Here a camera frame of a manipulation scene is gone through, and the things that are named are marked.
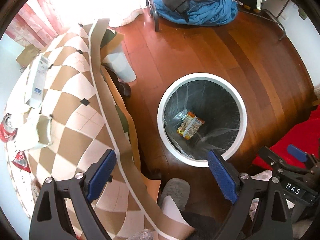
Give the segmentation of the orange noodle packet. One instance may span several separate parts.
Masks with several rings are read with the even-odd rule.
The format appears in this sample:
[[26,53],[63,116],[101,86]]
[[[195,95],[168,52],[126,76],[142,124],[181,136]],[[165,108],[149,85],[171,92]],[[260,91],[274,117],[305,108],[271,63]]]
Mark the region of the orange noodle packet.
[[202,119],[188,111],[183,118],[182,124],[177,129],[177,133],[184,139],[190,140],[203,124],[204,121]]

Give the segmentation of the grey tall carton box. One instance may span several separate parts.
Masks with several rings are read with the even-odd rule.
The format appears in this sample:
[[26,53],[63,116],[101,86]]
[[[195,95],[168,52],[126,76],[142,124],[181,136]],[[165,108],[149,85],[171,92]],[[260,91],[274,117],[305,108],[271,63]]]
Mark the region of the grey tall carton box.
[[39,55],[32,62],[28,74],[24,102],[31,108],[38,108],[42,103],[46,75],[51,66],[49,60]]

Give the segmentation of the red cola can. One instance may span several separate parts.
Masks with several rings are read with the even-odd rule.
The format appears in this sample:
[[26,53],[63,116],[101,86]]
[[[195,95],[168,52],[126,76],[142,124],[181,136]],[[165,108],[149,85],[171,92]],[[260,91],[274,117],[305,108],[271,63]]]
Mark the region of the red cola can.
[[9,113],[5,114],[0,126],[0,129],[1,129],[0,138],[1,138],[1,141],[4,143],[7,143],[13,140],[17,134],[17,128],[12,127],[10,118],[11,118],[11,114]]

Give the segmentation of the white round trash bin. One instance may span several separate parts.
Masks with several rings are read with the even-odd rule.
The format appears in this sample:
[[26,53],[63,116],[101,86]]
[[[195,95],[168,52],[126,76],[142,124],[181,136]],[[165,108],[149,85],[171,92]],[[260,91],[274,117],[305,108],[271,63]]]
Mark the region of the white round trash bin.
[[240,148],[247,111],[228,81],[209,73],[193,73],[165,91],[157,126],[165,148],[176,159],[189,166],[208,167],[210,150],[228,160]]

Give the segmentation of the red floor mat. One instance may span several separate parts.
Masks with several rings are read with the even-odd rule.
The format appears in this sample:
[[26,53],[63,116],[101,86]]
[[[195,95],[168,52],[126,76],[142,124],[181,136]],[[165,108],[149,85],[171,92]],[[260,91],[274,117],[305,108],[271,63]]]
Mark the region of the red floor mat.
[[308,120],[293,126],[270,150],[289,165],[305,168],[305,164],[287,151],[289,145],[313,154],[319,159],[319,106],[310,113]]

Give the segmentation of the checkered brown white tablecloth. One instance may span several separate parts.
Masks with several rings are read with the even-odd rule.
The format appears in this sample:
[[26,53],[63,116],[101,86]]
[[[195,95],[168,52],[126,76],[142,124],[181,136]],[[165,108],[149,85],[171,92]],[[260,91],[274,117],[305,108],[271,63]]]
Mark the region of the checkered brown white tablecloth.
[[100,42],[108,30],[107,19],[72,28],[45,52],[53,66],[47,72],[41,112],[52,117],[51,142],[26,151],[30,172],[11,168],[17,199],[31,217],[32,182],[72,178],[110,149],[117,157],[113,179],[92,207],[111,238],[127,239],[149,229],[154,239],[186,239],[193,228],[171,198],[164,207],[157,204],[160,182],[140,171],[135,125],[101,65],[105,50]]

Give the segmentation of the grey slipper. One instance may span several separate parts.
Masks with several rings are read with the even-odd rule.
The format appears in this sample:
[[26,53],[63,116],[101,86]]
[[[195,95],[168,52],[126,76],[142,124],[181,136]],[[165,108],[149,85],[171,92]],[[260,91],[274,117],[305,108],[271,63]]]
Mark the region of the grey slipper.
[[163,206],[164,198],[170,196],[180,211],[185,210],[185,206],[190,196],[190,185],[187,181],[180,178],[170,179],[160,195],[158,205]]

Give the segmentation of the bread slice piece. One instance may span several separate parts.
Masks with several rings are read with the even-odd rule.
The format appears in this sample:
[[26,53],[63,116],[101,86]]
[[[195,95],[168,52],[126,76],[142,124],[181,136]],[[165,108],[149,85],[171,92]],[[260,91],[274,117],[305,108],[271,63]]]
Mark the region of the bread slice piece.
[[40,148],[47,147],[52,144],[52,117],[40,115],[36,126],[39,137],[38,146]]

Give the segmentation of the red crumpled wrapper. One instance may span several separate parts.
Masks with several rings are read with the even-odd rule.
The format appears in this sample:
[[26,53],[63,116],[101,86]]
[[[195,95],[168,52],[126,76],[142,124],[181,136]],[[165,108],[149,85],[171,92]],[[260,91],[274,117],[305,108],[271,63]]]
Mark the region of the red crumpled wrapper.
[[11,162],[20,170],[31,173],[24,151],[19,151]]

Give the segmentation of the brown paper bag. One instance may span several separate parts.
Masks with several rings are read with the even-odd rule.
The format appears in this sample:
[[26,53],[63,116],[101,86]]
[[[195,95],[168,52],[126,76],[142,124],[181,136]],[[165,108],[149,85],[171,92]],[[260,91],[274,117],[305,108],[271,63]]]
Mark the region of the brown paper bag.
[[40,50],[30,44],[24,48],[20,55],[16,58],[17,63],[25,68],[39,55]]

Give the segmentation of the pink floral curtain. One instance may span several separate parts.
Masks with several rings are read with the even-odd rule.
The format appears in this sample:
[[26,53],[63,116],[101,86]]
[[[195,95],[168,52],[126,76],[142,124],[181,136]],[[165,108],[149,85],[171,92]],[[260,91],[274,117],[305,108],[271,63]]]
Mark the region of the pink floral curtain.
[[28,0],[4,29],[18,44],[44,49],[66,27],[58,18],[53,0]]

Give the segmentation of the blue jacket pile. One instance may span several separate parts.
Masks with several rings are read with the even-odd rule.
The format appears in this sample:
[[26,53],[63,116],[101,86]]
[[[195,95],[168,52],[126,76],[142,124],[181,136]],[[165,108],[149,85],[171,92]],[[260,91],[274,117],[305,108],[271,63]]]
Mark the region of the blue jacket pile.
[[185,14],[170,10],[163,0],[154,0],[158,14],[177,24],[212,27],[232,22],[238,14],[238,4],[234,0],[204,0],[189,2]]

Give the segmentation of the black clothes rack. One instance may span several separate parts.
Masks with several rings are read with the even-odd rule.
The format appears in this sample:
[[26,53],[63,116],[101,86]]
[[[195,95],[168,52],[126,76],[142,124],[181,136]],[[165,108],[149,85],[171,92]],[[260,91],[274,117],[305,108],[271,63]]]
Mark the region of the black clothes rack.
[[150,8],[150,15],[153,17],[155,32],[159,32],[159,15],[153,0],[146,0],[146,5]]

